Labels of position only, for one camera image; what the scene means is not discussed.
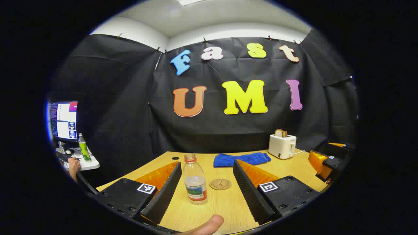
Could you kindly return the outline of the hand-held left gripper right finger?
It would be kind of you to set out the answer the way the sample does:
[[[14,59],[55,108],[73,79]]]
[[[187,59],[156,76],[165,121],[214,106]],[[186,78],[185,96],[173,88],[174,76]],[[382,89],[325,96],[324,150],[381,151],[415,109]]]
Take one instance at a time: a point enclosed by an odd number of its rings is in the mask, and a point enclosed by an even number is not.
[[[239,159],[233,174],[259,225],[288,216],[320,195],[294,176],[279,178]]]

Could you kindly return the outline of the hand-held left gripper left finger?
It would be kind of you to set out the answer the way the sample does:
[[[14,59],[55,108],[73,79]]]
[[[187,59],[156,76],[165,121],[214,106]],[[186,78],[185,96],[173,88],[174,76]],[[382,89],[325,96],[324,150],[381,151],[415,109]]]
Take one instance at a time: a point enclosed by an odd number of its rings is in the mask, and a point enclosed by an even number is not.
[[[128,219],[158,225],[182,176],[180,162],[172,162],[136,180],[121,178],[95,194],[95,200]]]

